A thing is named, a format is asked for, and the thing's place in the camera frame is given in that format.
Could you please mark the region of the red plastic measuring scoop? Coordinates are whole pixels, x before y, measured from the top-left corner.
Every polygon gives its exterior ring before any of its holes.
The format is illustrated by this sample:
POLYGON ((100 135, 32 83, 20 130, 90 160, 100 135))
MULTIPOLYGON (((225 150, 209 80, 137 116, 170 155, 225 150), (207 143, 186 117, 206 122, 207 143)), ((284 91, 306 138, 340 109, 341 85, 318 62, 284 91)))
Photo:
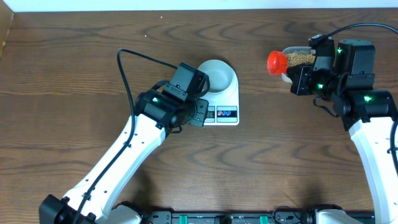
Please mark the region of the red plastic measuring scoop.
POLYGON ((267 59, 267 70, 271 75, 281 75, 287 71, 287 57, 283 52, 274 50, 267 59))

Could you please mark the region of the grey round bowl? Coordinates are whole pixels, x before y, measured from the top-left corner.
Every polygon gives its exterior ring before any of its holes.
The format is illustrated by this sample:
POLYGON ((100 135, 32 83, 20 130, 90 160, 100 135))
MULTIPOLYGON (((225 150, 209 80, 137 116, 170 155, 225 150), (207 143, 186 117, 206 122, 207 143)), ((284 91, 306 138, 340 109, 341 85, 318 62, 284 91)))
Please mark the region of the grey round bowl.
POLYGON ((210 93, 227 90, 233 84, 236 76, 233 69, 221 60, 207 60, 198 69, 209 76, 210 93))

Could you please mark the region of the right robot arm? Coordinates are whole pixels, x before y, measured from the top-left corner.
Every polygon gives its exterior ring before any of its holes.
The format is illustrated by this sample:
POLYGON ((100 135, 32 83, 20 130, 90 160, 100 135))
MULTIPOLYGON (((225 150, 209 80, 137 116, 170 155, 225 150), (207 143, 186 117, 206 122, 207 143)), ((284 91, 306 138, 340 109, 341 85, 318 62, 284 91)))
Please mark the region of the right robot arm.
POLYGON ((312 62, 282 73, 297 96, 313 95, 313 103, 333 104, 329 113, 341 118, 359 152, 373 200, 376 223, 397 223, 397 106, 391 93, 373 87, 375 46, 367 40, 332 39, 302 47, 312 62))

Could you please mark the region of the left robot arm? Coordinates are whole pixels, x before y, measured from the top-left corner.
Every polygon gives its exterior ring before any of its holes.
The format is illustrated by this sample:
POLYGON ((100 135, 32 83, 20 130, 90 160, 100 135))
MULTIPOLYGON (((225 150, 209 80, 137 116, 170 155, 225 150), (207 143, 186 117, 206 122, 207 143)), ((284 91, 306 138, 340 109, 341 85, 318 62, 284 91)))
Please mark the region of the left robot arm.
POLYGON ((202 127, 208 101, 204 91, 167 85, 137 97, 122 133, 94 168, 61 199, 48 195, 39 207, 40 223, 140 223, 142 216, 116 199, 145 159, 184 124, 202 127))

